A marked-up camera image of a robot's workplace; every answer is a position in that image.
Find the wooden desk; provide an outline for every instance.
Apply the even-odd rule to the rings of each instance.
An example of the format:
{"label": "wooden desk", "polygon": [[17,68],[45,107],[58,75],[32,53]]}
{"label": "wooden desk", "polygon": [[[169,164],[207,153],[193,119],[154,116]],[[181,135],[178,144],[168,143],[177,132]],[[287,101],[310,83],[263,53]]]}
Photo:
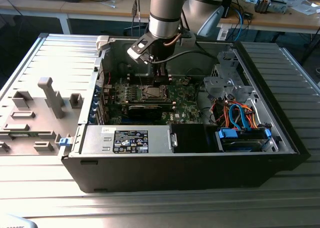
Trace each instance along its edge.
{"label": "wooden desk", "polygon": [[[100,2],[82,0],[79,3],[48,0],[10,0],[10,2],[23,14],[30,16],[57,17],[60,20],[63,32],[72,33],[69,19],[96,19],[131,21],[131,9],[134,0],[116,0],[116,8],[109,7]],[[285,14],[267,13],[260,14],[254,10],[253,3],[239,0],[245,11],[253,13],[250,29],[315,33],[320,26],[320,15],[304,15],[291,8]],[[141,20],[148,21],[150,0],[141,0]],[[7,0],[0,0],[0,13],[18,14]],[[238,23],[235,14],[221,19],[219,27],[221,33]]]}

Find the metal table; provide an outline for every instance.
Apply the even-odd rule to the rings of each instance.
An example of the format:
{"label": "metal table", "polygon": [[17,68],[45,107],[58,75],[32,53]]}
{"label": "metal table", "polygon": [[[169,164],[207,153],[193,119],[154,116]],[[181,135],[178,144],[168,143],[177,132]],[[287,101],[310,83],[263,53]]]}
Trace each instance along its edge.
{"label": "metal table", "polygon": [[[52,37],[56,35],[35,42],[1,96],[19,79],[39,49],[52,45]],[[95,46],[94,38],[59,35],[54,43],[56,48],[86,49]],[[39,228],[318,227],[319,137],[314,141],[309,160],[251,189],[85,194],[57,156],[0,156],[1,212],[30,219]]]}

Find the gray plastic clip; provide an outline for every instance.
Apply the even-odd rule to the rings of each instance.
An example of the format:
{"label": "gray plastic clip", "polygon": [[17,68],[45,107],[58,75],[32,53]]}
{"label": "gray plastic clip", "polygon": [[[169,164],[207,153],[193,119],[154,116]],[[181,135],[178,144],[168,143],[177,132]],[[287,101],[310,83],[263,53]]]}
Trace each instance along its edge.
{"label": "gray plastic clip", "polygon": [[51,86],[52,82],[51,77],[42,77],[38,82],[38,87],[44,91],[55,117],[59,119],[64,116],[64,112],[62,111],[60,101],[57,99],[56,93]]}

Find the warning label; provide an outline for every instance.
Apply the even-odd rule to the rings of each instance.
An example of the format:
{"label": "warning label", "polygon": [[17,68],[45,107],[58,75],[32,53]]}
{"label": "warning label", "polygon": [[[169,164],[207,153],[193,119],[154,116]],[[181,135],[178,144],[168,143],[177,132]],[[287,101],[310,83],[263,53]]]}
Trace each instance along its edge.
{"label": "warning label", "polygon": [[114,153],[148,153],[148,131],[115,131]]}

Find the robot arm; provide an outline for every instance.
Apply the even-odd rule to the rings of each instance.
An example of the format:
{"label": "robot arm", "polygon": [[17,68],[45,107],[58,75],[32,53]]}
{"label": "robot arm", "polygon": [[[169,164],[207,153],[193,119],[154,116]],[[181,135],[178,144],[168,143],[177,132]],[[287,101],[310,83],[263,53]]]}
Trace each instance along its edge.
{"label": "robot arm", "polygon": [[[135,61],[148,64],[163,61],[174,53],[175,43],[182,36],[181,12],[185,11],[190,28],[200,36],[210,36],[222,13],[222,0],[151,0],[149,31],[127,51]],[[166,63],[153,64],[154,76],[163,83]]]}

